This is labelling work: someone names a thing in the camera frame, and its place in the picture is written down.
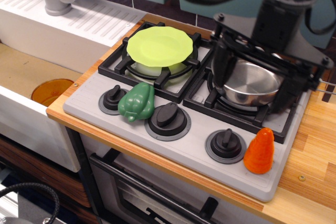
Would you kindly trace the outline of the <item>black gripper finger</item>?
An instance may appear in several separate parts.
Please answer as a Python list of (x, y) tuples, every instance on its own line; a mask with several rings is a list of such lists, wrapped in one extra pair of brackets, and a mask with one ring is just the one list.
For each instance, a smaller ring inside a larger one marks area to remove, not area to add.
[(211, 64), (213, 82), (216, 88), (221, 89), (230, 79), (237, 58), (233, 51), (222, 41), (216, 43)]
[(282, 114), (297, 101), (303, 92), (311, 87), (309, 75), (295, 73), (294, 76), (280, 75), (280, 87), (273, 99), (269, 114)]

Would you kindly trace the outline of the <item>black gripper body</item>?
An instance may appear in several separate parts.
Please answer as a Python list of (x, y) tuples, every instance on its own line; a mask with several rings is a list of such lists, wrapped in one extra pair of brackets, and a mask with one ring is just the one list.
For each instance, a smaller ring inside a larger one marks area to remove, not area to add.
[(317, 66), (314, 81), (333, 67), (332, 60), (318, 52), (300, 34), (299, 26), (308, 15), (313, 0), (263, 0), (256, 20), (251, 23), (241, 17), (226, 19), (214, 16), (216, 30), (212, 35), (214, 47), (219, 40), (239, 51), (259, 48), (267, 54), (278, 54), (290, 62), (304, 61)]

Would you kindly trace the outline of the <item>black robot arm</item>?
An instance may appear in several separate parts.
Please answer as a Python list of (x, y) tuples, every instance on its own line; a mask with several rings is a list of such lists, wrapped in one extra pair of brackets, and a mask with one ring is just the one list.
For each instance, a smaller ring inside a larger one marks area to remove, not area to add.
[(240, 58), (283, 77), (271, 102), (273, 113), (292, 105), (302, 92), (315, 90), (333, 62), (308, 44), (299, 32), (301, 22), (310, 26), (314, 2), (263, 0), (252, 30), (244, 27), (239, 17), (229, 23), (224, 15), (215, 15), (212, 73), (217, 92), (228, 95), (232, 89), (228, 81)]

